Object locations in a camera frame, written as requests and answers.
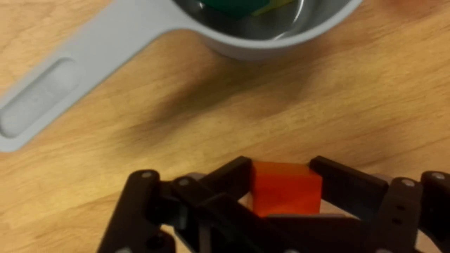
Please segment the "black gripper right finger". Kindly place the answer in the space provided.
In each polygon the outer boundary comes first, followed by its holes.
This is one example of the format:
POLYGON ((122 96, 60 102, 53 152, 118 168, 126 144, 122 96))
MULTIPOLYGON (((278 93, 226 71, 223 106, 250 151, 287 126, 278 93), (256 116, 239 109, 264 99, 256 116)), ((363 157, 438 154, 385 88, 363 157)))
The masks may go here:
POLYGON ((316 157, 309 168, 322 180, 322 199, 343 217, 271 217, 299 253, 419 253, 424 234, 440 253, 450 253, 450 176, 424 172, 417 182, 384 182, 316 157))

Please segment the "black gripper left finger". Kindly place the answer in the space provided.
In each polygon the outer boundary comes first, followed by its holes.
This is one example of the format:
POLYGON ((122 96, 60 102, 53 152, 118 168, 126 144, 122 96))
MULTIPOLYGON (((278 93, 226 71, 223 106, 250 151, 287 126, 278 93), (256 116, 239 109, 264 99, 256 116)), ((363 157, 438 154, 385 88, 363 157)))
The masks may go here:
POLYGON ((97 253, 261 253, 261 220, 239 200, 250 190, 251 161, 236 158, 205 175, 163 182, 154 171, 126 179, 97 253))

